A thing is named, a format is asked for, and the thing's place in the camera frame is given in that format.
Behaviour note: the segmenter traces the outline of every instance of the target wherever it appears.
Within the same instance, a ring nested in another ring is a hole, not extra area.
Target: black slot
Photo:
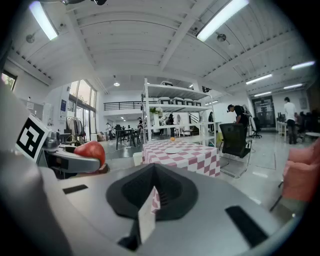
[[[251,247],[257,246],[268,238],[266,233],[240,206],[231,206],[225,211]]]
[[[70,194],[70,193],[78,192],[80,190],[85,190],[87,188],[88,187],[86,185],[82,184],[82,185],[79,185],[79,186],[72,186],[72,187],[64,188],[63,192],[67,195],[67,194]]]

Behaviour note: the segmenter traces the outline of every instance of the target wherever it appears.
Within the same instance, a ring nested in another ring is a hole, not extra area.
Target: pink chair
[[[283,171],[282,195],[271,207],[272,211],[282,197],[310,202],[320,178],[320,138],[310,147],[291,148]]]

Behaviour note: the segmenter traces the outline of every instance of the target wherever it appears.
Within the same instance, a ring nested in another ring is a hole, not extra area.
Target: door
[[[254,115],[259,119],[261,129],[274,130],[276,128],[276,116],[272,96],[253,99],[252,104]]]

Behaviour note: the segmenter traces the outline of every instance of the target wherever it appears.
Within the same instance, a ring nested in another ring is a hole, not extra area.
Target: checkered tablecloth
[[[168,148],[177,148],[181,151],[168,154],[165,152]],[[210,177],[216,177],[220,174],[220,160],[216,147],[184,141],[144,144],[142,160],[146,164],[156,163],[179,167]]]

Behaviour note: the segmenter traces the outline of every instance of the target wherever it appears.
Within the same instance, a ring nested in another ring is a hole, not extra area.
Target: man in white shirt
[[[295,122],[295,112],[296,106],[295,104],[290,102],[288,97],[284,98],[284,112],[285,112],[285,120],[288,125],[288,133],[289,133],[289,144],[297,144],[297,134],[296,134],[296,122]]]

